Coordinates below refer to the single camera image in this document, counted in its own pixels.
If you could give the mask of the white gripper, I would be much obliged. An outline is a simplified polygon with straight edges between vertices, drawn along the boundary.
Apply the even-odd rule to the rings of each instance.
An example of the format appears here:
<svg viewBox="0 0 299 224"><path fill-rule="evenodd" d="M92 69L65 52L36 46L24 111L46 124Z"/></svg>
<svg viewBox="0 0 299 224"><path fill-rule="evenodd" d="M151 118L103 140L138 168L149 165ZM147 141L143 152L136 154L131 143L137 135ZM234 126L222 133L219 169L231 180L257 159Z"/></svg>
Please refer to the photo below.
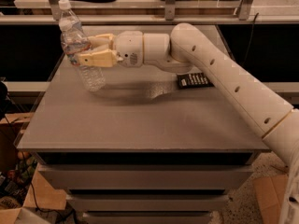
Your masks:
<svg viewBox="0 0 299 224"><path fill-rule="evenodd" d="M89 36L93 49L78 54L82 65L97 67L112 67L117 63L133 68L143 63L143 33L140 31L125 31L116 36L101 34Z"/></svg>

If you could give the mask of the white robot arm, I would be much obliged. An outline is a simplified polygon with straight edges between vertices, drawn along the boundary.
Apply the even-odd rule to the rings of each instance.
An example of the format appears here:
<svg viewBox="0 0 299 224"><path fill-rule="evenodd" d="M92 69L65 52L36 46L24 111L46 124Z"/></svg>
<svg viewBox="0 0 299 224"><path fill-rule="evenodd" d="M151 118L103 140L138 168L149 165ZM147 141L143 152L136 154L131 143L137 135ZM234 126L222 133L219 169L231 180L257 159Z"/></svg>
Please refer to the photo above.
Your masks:
<svg viewBox="0 0 299 224"><path fill-rule="evenodd" d="M299 221L299 110L265 86L219 50L200 30L188 23L168 34L125 31L90 38L92 48L78 54L88 66L127 67L154 65L164 71L184 73L194 66L232 104L263 142L288 166L289 179L279 224Z"/></svg>

